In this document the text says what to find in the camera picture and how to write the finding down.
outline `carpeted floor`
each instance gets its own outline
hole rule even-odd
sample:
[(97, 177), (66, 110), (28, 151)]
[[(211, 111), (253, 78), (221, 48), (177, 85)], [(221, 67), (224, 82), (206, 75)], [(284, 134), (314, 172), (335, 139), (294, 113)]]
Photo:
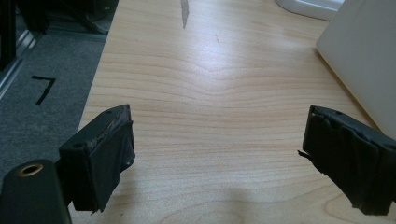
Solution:
[(58, 147), (78, 130), (104, 40), (48, 33), (23, 60), (0, 100), (0, 188), (21, 163), (59, 159)]

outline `black number 7 marking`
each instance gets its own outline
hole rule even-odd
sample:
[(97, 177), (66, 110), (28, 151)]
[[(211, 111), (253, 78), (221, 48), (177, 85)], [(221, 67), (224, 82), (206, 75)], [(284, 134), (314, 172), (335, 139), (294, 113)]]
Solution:
[(47, 94), (50, 92), (50, 89), (52, 88), (53, 83), (55, 83), (55, 78), (52, 77), (37, 77), (37, 76), (32, 76), (32, 79), (37, 79), (37, 80), (46, 80), (49, 81), (49, 85), (47, 88), (44, 90), (43, 94), (41, 95), (40, 99), (38, 99), (37, 102), (35, 102), (36, 105), (41, 105), (43, 100), (46, 98)]

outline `wooden table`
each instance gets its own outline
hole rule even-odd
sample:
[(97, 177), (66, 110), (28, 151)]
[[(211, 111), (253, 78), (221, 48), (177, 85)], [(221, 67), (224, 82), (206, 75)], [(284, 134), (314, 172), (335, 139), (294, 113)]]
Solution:
[(272, 0), (188, 8), (120, 1), (81, 126), (130, 104), (136, 160), (105, 212), (74, 222), (394, 223), (297, 155), (310, 105), (374, 125), (316, 52), (328, 23)]

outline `wood grain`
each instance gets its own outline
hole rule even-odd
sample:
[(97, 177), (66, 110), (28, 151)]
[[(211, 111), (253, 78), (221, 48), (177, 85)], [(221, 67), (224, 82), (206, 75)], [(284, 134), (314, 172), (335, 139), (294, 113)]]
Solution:
[(75, 223), (393, 223), (301, 149), (310, 105), (374, 125), (315, 50), (326, 21), (264, 0), (120, 0), (81, 127), (130, 104), (135, 164)]

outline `white object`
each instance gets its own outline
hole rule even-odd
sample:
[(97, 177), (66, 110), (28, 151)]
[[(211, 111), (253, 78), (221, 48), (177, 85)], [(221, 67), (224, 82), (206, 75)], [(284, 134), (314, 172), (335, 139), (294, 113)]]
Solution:
[(276, 0), (288, 11), (330, 21), (344, 0)]
[(396, 139), (396, 1), (346, 0), (317, 49), (383, 133)]

